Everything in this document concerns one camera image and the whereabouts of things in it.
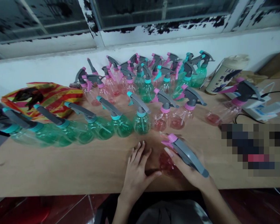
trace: person's right hand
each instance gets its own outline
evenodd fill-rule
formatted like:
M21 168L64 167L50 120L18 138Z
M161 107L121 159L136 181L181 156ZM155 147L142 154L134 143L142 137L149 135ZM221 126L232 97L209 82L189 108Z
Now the person's right hand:
M177 166L177 168L194 187L197 187L201 191L205 191L212 185L210 176L208 178L203 177L197 170L185 164L182 158L174 151L167 147L165 147L164 149L167 152L167 154L171 157L172 161ZM205 166L203 152L198 150L193 150L193 152L200 160L202 165Z

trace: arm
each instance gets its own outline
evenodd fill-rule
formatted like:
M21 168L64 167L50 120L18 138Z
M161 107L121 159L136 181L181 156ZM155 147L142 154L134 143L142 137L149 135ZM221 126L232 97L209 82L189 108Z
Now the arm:
M144 148L145 142L143 141L142 145L139 143L136 149L132 149L132 154L128 159L124 186L117 200L117 207L112 224L126 224L136 201L149 184L154 181L155 178L162 175L160 171L156 171L150 176L145 175L145 164L152 149L142 155Z
M240 221L230 210L217 189L215 182L210 176L208 178L204 178L195 169L185 164L175 152L168 148L165 148L165 151L171 157L174 164L182 172L185 178L201 191L210 219L214 224L240 224ZM202 153L199 156L198 152L196 152L196 155L201 163L205 165Z

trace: red and yellow striped bag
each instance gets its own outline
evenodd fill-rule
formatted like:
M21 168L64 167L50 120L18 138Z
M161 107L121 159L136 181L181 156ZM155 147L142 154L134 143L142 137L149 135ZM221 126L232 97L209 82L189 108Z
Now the red and yellow striped bag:
M32 117L32 120L48 120L39 113L34 104L40 104L58 117L67 117L72 110L64 105L64 101L80 102L82 90L62 86L53 82L30 82L28 88L13 91L1 98L8 107Z

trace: person's left hand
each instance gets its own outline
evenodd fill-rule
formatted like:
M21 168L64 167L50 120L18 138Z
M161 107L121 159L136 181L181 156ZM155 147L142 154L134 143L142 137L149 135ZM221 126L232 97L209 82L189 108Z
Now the person's left hand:
M124 187L120 193L119 200L129 206L133 206L149 184L154 181L155 178L162 175L161 171L156 171L150 176L145 175L145 164L152 149L142 156L144 148L145 142L143 141L142 145L139 142L137 148L132 149L132 154L128 159Z

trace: wooden table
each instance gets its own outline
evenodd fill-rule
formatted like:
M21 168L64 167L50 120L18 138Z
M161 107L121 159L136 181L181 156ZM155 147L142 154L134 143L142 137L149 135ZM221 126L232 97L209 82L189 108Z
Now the wooden table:
M274 81L277 82L274 90L280 90L280 79ZM253 177L248 170L242 169L242 163L237 162L237 155L231 156L231 151L229 155L223 152L224 141L221 140L220 129L207 124L204 115L227 97L224 94L210 96L202 91L199 93L208 105L197 105L194 119L184 129L171 129L168 132L181 134L186 141L203 150L206 167L219 189L280 187L280 177ZM91 107L86 102L82 105L110 119L109 112L102 110L101 106ZM134 106L124 106L123 102L116 103L116 106L130 119L136 113ZM149 104L152 112L160 106L161 103ZM82 115L76 114L72 114L70 119L84 120ZM241 116L238 123L254 121ZM133 133L127 138L114 136L107 141L95 139L87 145L72 144L64 148L35 149L8 139L0 147L0 197L119 193L131 148L141 140L145 140L148 147L153 147L146 169L158 169L158 157L164 146L161 144L162 138L155 131L145 136ZM147 191L191 189L193 186L185 180L162 175Z

